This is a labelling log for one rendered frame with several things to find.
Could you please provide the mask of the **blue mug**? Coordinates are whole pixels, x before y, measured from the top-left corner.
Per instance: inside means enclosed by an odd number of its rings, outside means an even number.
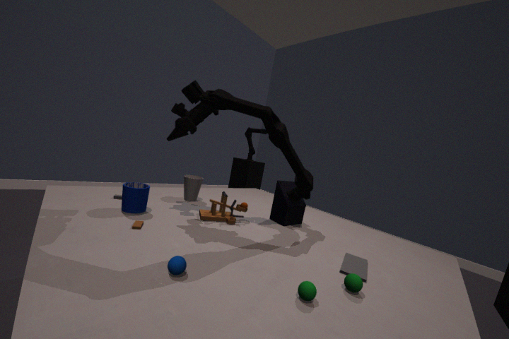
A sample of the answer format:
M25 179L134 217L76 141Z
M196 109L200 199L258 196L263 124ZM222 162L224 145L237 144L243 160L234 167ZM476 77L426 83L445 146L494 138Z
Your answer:
M138 182L123 183L122 213L125 215L143 215L149 195L148 184Z

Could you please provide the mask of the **brown rectangular block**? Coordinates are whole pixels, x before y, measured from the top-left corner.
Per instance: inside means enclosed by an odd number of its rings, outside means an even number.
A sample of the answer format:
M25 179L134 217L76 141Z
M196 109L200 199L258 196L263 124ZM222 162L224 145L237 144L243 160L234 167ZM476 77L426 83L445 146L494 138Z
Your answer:
M131 228L132 229L139 229L140 230L142 228L142 226L143 226L143 223L144 223L143 221L136 220Z

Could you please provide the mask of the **blue ball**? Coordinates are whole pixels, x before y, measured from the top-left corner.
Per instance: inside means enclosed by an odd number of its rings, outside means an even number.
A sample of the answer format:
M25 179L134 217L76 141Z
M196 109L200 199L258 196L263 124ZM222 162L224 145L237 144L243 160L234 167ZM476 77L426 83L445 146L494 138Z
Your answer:
M168 262L168 270L173 275L181 275L186 267L186 261L181 256L173 256Z

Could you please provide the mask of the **green ball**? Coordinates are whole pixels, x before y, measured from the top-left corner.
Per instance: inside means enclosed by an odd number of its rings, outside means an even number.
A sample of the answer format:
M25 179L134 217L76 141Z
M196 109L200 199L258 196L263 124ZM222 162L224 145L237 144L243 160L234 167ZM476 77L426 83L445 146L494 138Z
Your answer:
M344 284L346 286L346 289L350 292L359 292L363 288L363 282L362 279L353 273L348 274L344 278Z
M315 298L317 290L312 282L305 281L299 284L298 294L303 300L311 301Z

